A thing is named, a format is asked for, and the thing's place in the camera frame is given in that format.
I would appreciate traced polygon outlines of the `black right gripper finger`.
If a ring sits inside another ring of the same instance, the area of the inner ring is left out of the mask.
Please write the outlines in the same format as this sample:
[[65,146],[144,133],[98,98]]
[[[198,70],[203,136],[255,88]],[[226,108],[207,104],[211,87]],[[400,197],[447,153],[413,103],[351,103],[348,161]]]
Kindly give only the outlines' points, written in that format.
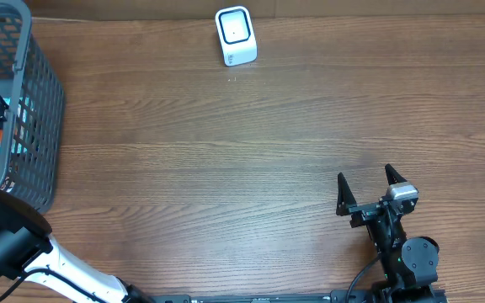
[[351,213],[351,208],[357,206],[349,184],[342,173],[338,174],[338,199],[336,215],[345,216]]
[[385,166],[385,172],[389,185],[406,182],[406,179],[390,163]]

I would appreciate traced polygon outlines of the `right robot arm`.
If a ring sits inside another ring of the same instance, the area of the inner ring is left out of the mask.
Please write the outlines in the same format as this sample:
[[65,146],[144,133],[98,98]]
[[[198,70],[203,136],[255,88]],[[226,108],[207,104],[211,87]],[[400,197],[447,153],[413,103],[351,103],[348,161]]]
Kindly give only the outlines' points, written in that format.
[[[364,226],[377,255],[354,277],[342,295],[344,302],[446,303],[443,290],[432,286],[438,280],[438,243],[430,237],[407,237],[401,219],[414,211],[418,189],[390,164],[385,166],[388,188],[378,201],[359,205],[345,176],[338,174],[336,214],[349,216],[350,225]],[[361,278],[380,263],[385,279],[360,294],[354,291]]]

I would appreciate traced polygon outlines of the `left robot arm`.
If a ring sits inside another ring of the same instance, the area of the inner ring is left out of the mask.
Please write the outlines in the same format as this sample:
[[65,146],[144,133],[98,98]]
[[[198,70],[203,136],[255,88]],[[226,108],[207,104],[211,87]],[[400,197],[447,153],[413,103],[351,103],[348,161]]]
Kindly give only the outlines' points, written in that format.
[[74,302],[150,302],[132,284],[104,274],[61,247],[33,206],[0,188],[0,278],[42,284]]

